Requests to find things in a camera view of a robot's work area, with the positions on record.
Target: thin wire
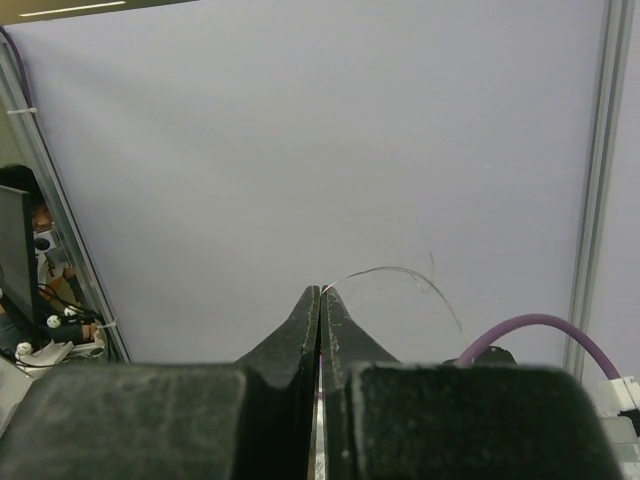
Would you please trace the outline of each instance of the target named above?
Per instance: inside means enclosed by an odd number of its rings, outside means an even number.
[[[25,363],[22,360],[16,360],[16,365],[18,365],[19,367],[26,367],[26,368],[53,368],[53,367],[57,367],[58,365],[62,365],[63,363],[66,363],[66,362],[54,363],[51,365],[31,365],[30,363]]]
[[[431,252],[429,252],[429,254],[431,256],[432,264],[434,264],[435,262],[433,261],[433,255],[431,255]],[[345,280],[349,280],[350,278],[359,277],[360,275],[367,275],[369,273],[379,272],[379,271],[405,273],[407,275],[410,275],[416,281],[418,279],[420,279],[420,280],[423,280],[424,282],[426,282],[427,285],[429,285],[438,294],[438,296],[442,299],[444,304],[447,306],[447,309],[449,310],[449,313],[453,317],[453,320],[455,321],[456,326],[458,327],[458,331],[460,332],[460,335],[462,336],[462,340],[463,340],[464,344],[466,346],[469,346],[469,340],[467,340],[467,336],[464,333],[464,328],[462,327],[462,322],[458,318],[458,315],[456,315],[456,312],[453,309],[453,306],[451,305],[449,300],[447,300],[447,298],[444,296],[444,294],[440,291],[440,289],[438,287],[436,287],[436,285],[431,280],[429,280],[426,276],[424,276],[420,272],[417,272],[415,270],[411,270],[410,268],[382,266],[382,267],[370,268],[368,270],[362,270],[361,272],[352,273],[351,275],[348,275],[348,276],[346,276],[344,278],[341,278],[340,280],[337,280],[337,281],[333,282],[330,285],[327,285],[322,290],[320,295],[324,295],[325,293],[327,293],[327,291],[329,291],[330,289],[332,289],[333,287],[335,287],[339,283],[344,282]]]

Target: computer monitor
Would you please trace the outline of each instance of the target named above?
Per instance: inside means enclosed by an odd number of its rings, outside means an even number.
[[[38,277],[29,194],[0,186],[0,288],[31,323],[38,322]]]

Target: metal frame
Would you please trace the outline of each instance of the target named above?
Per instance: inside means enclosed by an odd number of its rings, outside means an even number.
[[[569,312],[569,321],[585,332],[591,322],[593,290],[634,5],[635,0],[610,0],[607,7],[591,158]],[[564,368],[579,380],[584,373],[584,355],[584,350],[574,340],[567,338]]]
[[[8,115],[25,163],[31,167],[42,188],[47,206],[56,219],[56,229],[62,237],[65,250],[74,266],[78,281],[85,293],[88,306],[99,311],[110,328],[104,329],[119,361],[130,362],[124,340],[115,324],[114,316],[100,286],[91,263],[82,234],[64,193],[60,177],[51,159],[38,125],[35,112],[30,110],[24,97],[12,54],[0,39],[0,97],[8,111],[21,111]]]

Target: ceiling light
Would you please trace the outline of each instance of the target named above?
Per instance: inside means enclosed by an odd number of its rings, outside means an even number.
[[[79,10],[91,10],[94,8],[104,8],[104,7],[115,7],[116,5],[124,5],[127,2],[119,1],[119,2],[109,2],[109,3],[96,3],[94,5],[82,5],[80,7],[69,7],[69,8],[59,8],[57,10],[45,10],[42,12],[33,12],[33,13],[21,13],[21,17],[36,17],[38,15],[52,15],[54,13],[65,13],[65,12],[77,12]]]

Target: white backdrop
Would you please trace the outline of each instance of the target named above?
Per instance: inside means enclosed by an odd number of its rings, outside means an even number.
[[[229,360],[306,285],[429,251],[470,337],[566,316],[604,3],[202,0],[10,32],[134,359]],[[412,282],[340,291],[401,359],[457,355]],[[502,344],[560,365],[563,342]]]
[[[589,333],[622,375],[640,377],[640,8],[635,8],[605,220],[596,272]],[[604,376],[585,361],[585,384]]]

